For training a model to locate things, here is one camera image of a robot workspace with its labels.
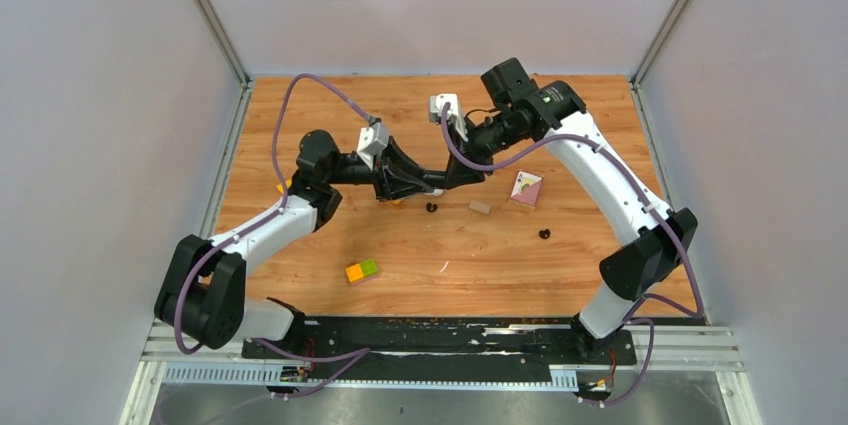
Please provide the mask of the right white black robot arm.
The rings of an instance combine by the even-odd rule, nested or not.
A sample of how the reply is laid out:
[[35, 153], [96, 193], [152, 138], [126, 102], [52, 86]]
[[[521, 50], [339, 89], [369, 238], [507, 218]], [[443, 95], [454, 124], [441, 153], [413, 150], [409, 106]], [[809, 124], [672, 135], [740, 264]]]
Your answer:
[[675, 210], [652, 192], [603, 136], [587, 105], [566, 82], [540, 86], [510, 58], [481, 77], [496, 113], [475, 124], [454, 94], [428, 103], [451, 158], [449, 169], [477, 177], [505, 168], [543, 148], [574, 176], [612, 229], [620, 247], [600, 262], [602, 283], [576, 317], [571, 348], [596, 362], [617, 332], [678, 266], [694, 276], [689, 247], [698, 227], [694, 213]]

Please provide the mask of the orange green toy brick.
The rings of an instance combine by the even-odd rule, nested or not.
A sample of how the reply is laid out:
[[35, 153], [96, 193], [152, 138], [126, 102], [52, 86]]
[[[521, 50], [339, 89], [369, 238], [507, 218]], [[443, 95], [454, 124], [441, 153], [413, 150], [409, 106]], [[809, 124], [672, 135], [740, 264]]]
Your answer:
[[351, 285], [372, 279], [379, 273], [379, 267], [374, 259], [363, 260], [345, 268], [347, 281]]

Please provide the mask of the small wooden block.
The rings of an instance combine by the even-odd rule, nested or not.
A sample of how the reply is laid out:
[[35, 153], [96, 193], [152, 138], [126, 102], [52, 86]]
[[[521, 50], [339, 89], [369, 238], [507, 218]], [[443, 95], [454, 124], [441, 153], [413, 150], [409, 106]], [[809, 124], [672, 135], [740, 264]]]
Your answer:
[[492, 207], [487, 203], [478, 200], [471, 200], [468, 203], [468, 209], [484, 215], [490, 215]]

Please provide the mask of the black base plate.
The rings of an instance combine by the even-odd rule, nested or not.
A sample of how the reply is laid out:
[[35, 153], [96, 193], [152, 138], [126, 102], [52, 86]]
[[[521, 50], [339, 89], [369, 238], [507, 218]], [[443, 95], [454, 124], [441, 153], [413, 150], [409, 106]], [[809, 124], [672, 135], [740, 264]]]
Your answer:
[[349, 353], [363, 348], [368, 354], [342, 379], [535, 383], [549, 381], [552, 366], [596, 366], [606, 373], [637, 362], [629, 332], [589, 346], [568, 317], [309, 317], [293, 337], [270, 348], [245, 342], [241, 355], [272, 360], [285, 350], [319, 357], [310, 375], [326, 379], [349, 363]]

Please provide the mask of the orange triangular plastic piece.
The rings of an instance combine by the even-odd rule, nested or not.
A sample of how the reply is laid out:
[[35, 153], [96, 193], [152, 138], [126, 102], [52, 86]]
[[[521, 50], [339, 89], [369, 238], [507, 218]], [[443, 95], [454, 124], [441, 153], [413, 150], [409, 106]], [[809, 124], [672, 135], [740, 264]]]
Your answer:
[[281, 195], [285, 195], [287, 193], [287, 190], [291, 187], [291, 185], [292, 185], [292, 180], [287, 179], [284, 184], [278, 184], [276, 186], [276, 188]]

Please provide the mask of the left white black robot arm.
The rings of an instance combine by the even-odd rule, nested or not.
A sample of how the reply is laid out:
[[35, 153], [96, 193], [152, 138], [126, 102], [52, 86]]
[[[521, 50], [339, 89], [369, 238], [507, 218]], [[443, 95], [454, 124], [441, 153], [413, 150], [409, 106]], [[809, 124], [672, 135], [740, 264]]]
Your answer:
[[208, 239], [188, 235], [178, 242], [154, 313], [172, 326], [182, 353], [261, 338], [283, 358], [298, 356], [307, 334], [295, 324], [296, 309], [278, 299], [248, 299], [249, 275], [333, 217], [342, 201], [339, 184], [371, 185], [380, 201], [432, 193], [448, 184], [446, 172], [420, 166], [394, 139], [372, 156], [343, 153], [325, 130], [301, 139], [296, 166], [287, 192], [267, 210], [228, 232]]

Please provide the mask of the pink card box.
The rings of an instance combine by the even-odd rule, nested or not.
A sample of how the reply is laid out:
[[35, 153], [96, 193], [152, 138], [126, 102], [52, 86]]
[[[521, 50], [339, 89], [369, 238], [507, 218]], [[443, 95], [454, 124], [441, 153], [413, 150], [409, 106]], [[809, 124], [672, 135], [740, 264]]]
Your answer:
[[509, 202], [518, 206], [535, 209], [541, 193], [544, 177], [520, 170], [513, 182]]

